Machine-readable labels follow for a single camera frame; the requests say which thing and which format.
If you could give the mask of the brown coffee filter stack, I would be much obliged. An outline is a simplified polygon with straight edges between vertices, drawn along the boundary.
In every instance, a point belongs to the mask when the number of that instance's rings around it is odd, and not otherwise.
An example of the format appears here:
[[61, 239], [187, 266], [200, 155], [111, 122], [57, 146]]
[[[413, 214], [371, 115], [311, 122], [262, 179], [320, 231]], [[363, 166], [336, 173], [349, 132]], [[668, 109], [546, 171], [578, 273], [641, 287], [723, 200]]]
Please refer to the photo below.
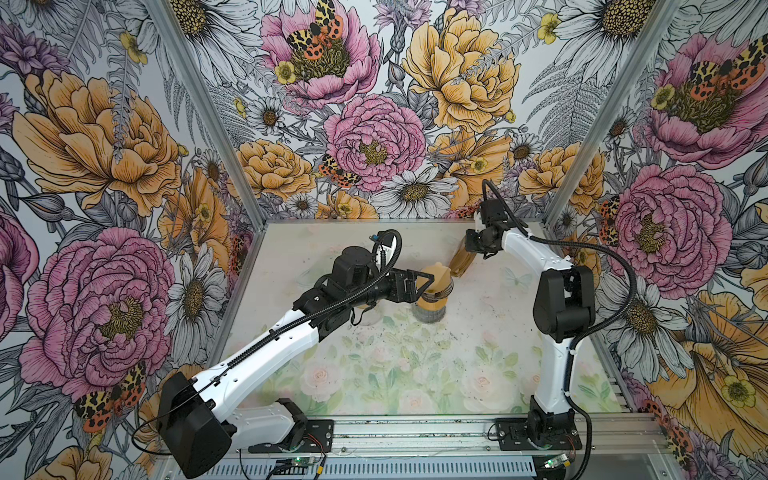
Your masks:
[[462, 277], [472, 265], [476, 256], [476, 253], [468, 251], [465, 245], [461, 243], [448, 265], [451, 276], [454, 278]]

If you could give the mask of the single brown coffee filter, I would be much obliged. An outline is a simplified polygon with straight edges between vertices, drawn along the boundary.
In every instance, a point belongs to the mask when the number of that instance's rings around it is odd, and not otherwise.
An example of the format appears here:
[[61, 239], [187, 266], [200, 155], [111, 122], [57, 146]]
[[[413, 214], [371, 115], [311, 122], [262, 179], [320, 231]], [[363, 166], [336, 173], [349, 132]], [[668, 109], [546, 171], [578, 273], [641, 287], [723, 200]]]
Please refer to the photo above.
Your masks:
[[426, 266], [421, 271], [434, 275], [434, 283], [426, 291], [435, 292], [453, 282], [449, 267], [440, 262]]

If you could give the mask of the grey glass dripper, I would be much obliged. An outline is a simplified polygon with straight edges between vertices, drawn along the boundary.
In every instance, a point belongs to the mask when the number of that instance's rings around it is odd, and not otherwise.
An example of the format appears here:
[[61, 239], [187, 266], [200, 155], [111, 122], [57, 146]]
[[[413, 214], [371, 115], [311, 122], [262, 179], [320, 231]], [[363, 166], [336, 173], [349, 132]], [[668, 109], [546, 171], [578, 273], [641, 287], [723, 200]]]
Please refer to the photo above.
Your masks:
[[452, 293], [453, 289], [454, 283], [450, 282], [447, 286], [435, 292], [425, 291], [421, 300], [427, 303], [438, 303], [444, 299], [447, 299], [448, 296]]

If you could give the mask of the clear glass flask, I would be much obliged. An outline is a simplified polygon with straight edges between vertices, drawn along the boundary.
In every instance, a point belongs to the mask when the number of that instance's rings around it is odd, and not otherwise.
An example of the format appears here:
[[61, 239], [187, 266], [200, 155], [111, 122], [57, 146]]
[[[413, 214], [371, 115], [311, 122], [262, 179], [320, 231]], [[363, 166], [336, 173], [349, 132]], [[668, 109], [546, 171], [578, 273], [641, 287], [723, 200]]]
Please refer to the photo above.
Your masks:
[[354, 320], [355, 326], [373, 326], [381, 322], [386, 314], [386, 307], [383, 303], [377, 304], [368, 310], [356, 309], [359, 316]]

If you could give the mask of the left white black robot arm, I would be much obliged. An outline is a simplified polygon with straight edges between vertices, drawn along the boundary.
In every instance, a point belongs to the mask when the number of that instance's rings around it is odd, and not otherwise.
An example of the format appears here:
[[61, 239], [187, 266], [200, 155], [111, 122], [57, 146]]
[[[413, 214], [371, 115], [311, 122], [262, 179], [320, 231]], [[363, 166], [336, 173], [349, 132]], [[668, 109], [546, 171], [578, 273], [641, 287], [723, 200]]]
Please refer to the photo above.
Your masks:
[[251, 418], [237, 416], [237, 408], [277, 370], [351, 322], [357, 307], [416, 303], [434, 277], [396, 268], [398, 257], [397, 246], [345, 248], [331, 272], [268, 331], [192, 377], [177, 373], [165, 382], [154, 423], [186, 478], [207, 473], [233, 448], [298, 446], [307, 420], [291, 400], [281, 398]]

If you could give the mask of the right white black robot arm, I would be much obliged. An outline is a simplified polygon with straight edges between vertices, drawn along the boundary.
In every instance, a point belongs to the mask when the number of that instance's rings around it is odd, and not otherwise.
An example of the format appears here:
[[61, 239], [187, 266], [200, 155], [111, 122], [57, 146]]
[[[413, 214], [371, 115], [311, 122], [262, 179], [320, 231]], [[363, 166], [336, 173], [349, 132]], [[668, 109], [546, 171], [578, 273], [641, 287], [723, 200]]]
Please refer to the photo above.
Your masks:
[[595, 322], [592, 271], [554, 252], [547, 239], [523, 233], [500, 199], [480, 202], [475, 228], [466, 232], [470, 253], [489, 258], [505, 252], [519, 258], [537, 275], [532, 319], [543, 335], [540, 381], [524, 423], [501, 421], [497, 431], [509, 440], [537, 448], [582, 447], [570, 397], [570, 378], [577, 349], [574, 339]]

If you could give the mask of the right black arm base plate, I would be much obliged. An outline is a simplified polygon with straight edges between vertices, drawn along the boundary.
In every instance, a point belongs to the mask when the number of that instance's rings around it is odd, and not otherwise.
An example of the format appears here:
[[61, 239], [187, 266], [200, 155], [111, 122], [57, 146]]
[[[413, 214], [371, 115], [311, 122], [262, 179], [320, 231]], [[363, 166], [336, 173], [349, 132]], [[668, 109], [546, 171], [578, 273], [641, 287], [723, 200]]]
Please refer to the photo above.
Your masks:
[[487, 436], [496, 441], [501, 451], [523, 450], [580, 450], [581, 438], [571, 425], [555, 428], [545, 425], [529, 425], [524, 418], [499, 418], [490, 427]]

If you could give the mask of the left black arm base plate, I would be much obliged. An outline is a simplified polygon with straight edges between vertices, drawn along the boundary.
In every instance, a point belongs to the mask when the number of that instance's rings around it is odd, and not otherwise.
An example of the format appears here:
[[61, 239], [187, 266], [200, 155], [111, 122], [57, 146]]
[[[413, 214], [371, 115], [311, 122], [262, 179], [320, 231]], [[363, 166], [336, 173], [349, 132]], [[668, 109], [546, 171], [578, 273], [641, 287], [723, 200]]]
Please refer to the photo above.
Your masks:
[[247, 448], [250, 454], [330, 453], [333, 445], [335, 422], [310, 419], [294, 427], [279, 443], [263, 443]]

